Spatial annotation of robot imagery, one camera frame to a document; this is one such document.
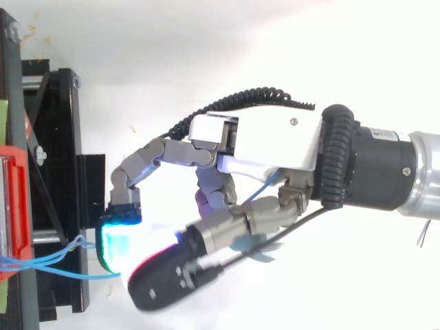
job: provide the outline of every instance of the blue wire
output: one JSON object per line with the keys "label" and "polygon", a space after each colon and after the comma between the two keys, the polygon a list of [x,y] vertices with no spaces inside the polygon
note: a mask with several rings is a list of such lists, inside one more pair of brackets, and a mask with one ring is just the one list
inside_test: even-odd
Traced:
{"label": "blue wire", "polygon": [[120,274],[107,274],[107,275],[86,275],[86,274],[76,274],[71,272],[66,272],[64,270],[46,267],[48,265],[53,265],[64,259],[66,254],[74,248],[80,246],[84,249],[94,249],[96,246],[94,243],[87,242],[83,235],[78,235],[75,239],[66,245],[62,250],[50,254],[49,256],[44,256],[41,258],[35,258],[30,260],[18,260],[15,258],[9,258],[6,256],[0,256],[0,272],[17,272],[21,270],[28,270],[30,268],[41,270],[43,272],[49,272],[53,274],[58,274],[61,276],[66,276],[70,278],[77,278],[78,280],[102,280],[106,278],[114,278]]}
{"label": "blue wire", "polygon": [[260,189],[258,189],[256,192],[254,192],[254,194],[252,194],[251,197],[249,197],[248,199],[245,200],[245,203],[253,200],[259,194],[261,194],[263,192],[263,190],[265,190],[268,186],[270,186],[274,181],[276,181],[280,177],[280,174],[281,174],[281,172],[279,172],[279,171],[277,171],[274,174],[272,174],[269,177],[269,179],[266,181],[266,183],[261,186]]}

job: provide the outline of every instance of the black cylindrical motor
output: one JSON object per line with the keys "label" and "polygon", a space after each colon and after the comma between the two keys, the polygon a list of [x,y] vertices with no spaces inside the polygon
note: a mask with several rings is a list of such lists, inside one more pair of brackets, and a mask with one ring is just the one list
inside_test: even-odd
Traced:
{"label": "black cylindrical motor", "polygon": [[[325,132],[316,167],[316,191],[320,199],[320,164]],[[417,169],[417,154],[409,137],[394,131],[356,125],[351,134],[349,162],[343,183],[344,204],[394,210],[411,194]]]}

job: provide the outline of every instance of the robotic hand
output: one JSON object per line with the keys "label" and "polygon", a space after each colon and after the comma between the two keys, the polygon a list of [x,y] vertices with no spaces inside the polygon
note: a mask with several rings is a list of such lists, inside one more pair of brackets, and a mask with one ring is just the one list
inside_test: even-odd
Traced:
{"label": "robotic hand", "polygon": [[[186,135],[190,142],[180,141]],[[161,162],[197,167],[201,219],[177,234],[177,243],[129,272],[128,291],[145,311],[173,304],[226,267],[276,248],[281,237],[343,204],[440,219],[440,135],[408,137],[363,127],[342,105],[318,113],[314,104],[295,102],[277,89],[251,89],[219,100],[128,156],[111,176],[105,223],[140,222],[135,185]],[[284,184],[277,197],[250,198],[238,206],[231,173]],[[321,201],[323,208],[298,221],[310,200]],[[286,229],[267,239],[280,228]],[[243,237],[251,238],[250,244],[243,244]],[[238,257],[199,266],[197,259],[237,242],[244,250]]]}

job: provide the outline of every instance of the silver metal cylinder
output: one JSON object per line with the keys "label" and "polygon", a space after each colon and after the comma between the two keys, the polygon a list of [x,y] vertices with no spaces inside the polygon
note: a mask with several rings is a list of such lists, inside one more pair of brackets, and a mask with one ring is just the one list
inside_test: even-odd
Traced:
{"label": "silver metal cylinder", "polygon": [[23,90],[34,91],[40,88],[43,76],[24,76],[22,77]]}
{"label": "silver metal cylinder", "polygon": [[34,230],[34,244],[60,243],[55,229]]}
{"label": "silver metal cylinder", "polygon": [[411,194],[398,211],[407,217],[440,220],[440,135],[410,134],[417,154]]}

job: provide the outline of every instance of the black coiled cable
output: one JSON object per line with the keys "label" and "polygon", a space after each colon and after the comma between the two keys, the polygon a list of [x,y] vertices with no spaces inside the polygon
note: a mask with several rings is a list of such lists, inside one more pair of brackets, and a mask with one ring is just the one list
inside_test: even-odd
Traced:
{"label": "black coiled cable", "polygon": [[169,137],[172,140],[182,140],[189,134],[190,125],[193,118],[197,115],[205,114],[208,111],[231,111],[256,105],[282,105],[284,107],[299,108],[305,110],[314,110],[315,105],[310,103],[301,103],[293,101],[288,93],[282,89],[274,87],[247,89],[239,93],[229,95],[227,98],[222,98],[212,104],[209,104],[203,109],[193,112],[188,117],[178,122],[168,133],[163,134],[160,138]]}
{"label": "black coiled cable", "polygon": [[335,104],[322,112],[322,119],[330,132],[322,155],[321,204],[328,210],[335,210],[343,206],[343,185],[349,162],[354,116],[349,108]]}

